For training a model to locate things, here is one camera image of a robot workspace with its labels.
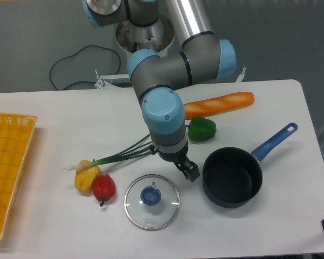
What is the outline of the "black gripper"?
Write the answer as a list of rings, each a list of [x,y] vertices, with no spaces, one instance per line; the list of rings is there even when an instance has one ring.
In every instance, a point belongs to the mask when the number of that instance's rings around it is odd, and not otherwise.
[[[149,145],[151,154],[159,156],[168,162],[174,162],[176,168],[181,171],[186,180],[194,182],[199,176],[198,165],[187,157],[188,144],[183,146],[155,146]]]

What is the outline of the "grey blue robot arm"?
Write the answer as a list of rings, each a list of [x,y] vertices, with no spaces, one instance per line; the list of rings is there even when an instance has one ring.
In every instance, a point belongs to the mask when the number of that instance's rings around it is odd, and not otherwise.
[[[232,74],[237,58],[230,41],[215,36],[201,1],[167,1],[166,5],[181,52],[162,57],[148,43],[131,54],[126,67],[153,152],[194,181],[200,173],[187,157],[185,111],[177,90]]]

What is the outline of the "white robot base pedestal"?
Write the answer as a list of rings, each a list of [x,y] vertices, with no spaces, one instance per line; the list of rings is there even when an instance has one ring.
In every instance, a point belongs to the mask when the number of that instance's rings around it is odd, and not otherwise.
[[[118,45],[124,50],[127,58],[140,49],[151,49],[161,57],[167,56],[174,36],[172,22],[162,14],[150,26],[141,27],[124,21],[119,23],[116,29]]]

